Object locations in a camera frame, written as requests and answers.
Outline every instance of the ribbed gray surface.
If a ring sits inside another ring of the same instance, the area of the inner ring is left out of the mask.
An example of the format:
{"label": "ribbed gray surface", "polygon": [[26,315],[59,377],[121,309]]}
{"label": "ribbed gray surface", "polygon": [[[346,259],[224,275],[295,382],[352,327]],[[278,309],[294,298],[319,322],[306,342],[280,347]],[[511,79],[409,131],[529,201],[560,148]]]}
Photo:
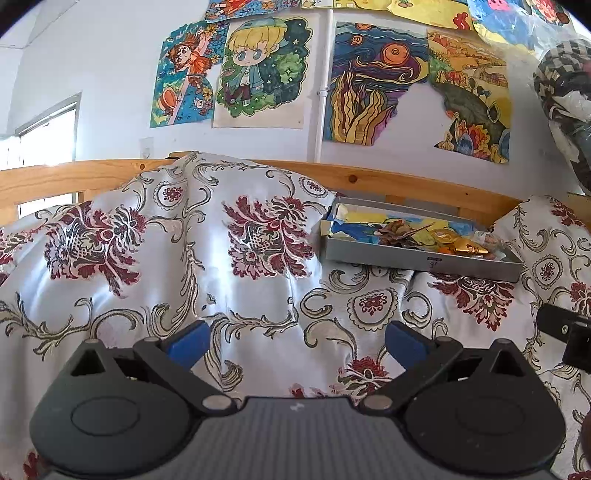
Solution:
{"label": "ribbed gray surface", "polygon": [[[53,473],[48,480],[65,480]],[[347,399],[252,398],[231,417],[206,420],[170,463],[137,480],[452,480],[395,424],[361,415]],[[522,480],[551,480],[539,472]]]}

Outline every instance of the boy with blue cap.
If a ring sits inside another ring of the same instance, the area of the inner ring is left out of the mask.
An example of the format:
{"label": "boy with blue cap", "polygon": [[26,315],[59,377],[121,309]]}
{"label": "boy with blue cap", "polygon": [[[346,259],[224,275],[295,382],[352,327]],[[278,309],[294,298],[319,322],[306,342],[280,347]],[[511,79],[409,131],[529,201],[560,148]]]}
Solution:
{"label": "boy with blue cap", "polygon": [[[234,105],[242,98],[248,105],[253,94],[262,91],[263,81],[258,65],[287,45],[285,40],[287,24],[280,18],[250,20],[238,27],[228,40],[227,48],[233,53],[233,62],[241,67],[239,74],[224,85],[227,105]],[[224,76],[233,75],[236,69],[225,71]]]}

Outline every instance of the children's drawing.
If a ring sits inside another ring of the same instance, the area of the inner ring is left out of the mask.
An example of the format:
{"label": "children's drawing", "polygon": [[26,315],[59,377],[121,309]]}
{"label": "children's drawing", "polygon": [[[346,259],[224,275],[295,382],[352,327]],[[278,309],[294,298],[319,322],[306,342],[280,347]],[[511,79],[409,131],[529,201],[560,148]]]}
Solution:
{"label": "children's drawing", "polygon": [[[296,102],[300,96],[310,54],[307,42],[312,36],[307,26],[304,18],[264,18],[245,22],[229,34],[215,127],[301,128],[303,110],[297,115],[300,118],[275,116],[280,122],[276,125],[268,124],[260,112]],[[253,118],[243,122],[245,117]]]}
{"label": "children's drawing", "polygon": [[299,6],[300,0],[219,0],[212,1],[205,12],[208,23],[231,18],[264,15]]}
{"label": "children's drawing", "polygon": [[301,0],[302,8],[357,8],[355,0]]}
{"label": "children's drawing", "polygon": [[494,163],[509,161],[511,100],[506,63],[483,44],[428,32],[429,79],[452,125],[435,147]]}
{"label": "children's drawing", "polygon": [[554,0],[523,0],[523,7],[549,24],[562,27],[570,23],[569,15]]}
{"label": "children's drawing", "polygon": [[570,23],[566,12],[554,0],[467,0],[474,29],[488,42],[522,45],[533,51],[536,43],[536,15],[546,23],[562,27]]}
{"label": "children's drawing", "polygon": [[[361,8],[380,6],[384,0],[356,0]],[[391,0],[387,9],[394,15],[435,27],[474,30],[467,0]]]}
{"label": "children's drawing", "polygon": [[426,38],[337,23],[324,139],[373,145],[396,114],[399,98],[427,76]]}
{"label": "children's drawing", "polygon": [[162,44],[150,128],[213,117],[207,71],[222,61],[228,22],[202,21],[175,30]]}

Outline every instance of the window frame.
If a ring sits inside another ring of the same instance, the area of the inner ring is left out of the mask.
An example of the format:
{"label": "window frame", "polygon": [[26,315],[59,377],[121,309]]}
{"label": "window frame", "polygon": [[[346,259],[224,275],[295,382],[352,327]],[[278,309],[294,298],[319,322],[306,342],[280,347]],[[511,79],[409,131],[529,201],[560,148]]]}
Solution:
{"label": "window frame", "polygon": [[[44,112],[37,115],[35,118],[30,120],[24,125],[21,125],[14,131],[14,136],[20,140],[24,135],[32,132],[38,127],[43,126],[46,122],[68,113],[75,111],[74,115],[74,137],[73,137],[73,148],[72,148],[72,159],[70,161],[76,161],[77,153],[77,139],[78,139],[78,119],[80,116],[80,100],[82,98],[82,92],[79,92],[71,97],[55,104],[51,108],[48,108]],[[78,203],[78,194],[72,193],[72,203]],[[21,206],[18,205],[18,217],[22,218]]]}

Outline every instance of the wooden bed headboard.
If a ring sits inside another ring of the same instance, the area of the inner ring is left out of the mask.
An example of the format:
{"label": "wooden bed headboard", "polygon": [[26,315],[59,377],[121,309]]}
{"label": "wooden bed headboard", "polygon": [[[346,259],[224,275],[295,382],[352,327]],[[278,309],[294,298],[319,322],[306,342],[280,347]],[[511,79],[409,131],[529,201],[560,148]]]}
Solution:
{"label": "wooden bed headboard", "polygon": [[[23,167],[0,171],[0,225],[18,218],[18,205],[79,192],[79,201],[116,189],[143,171],[171,164],[187,152],[173,152],[166,160],[89,160],[53,167]],[[283,160],[254,160],[315,179],[332,190],[354,190],[385,196],[390,203],[406,199],[439,203],[458,216],[484,225],[512,210],[520,200],[486,190],[440,180],[369,168]]]}

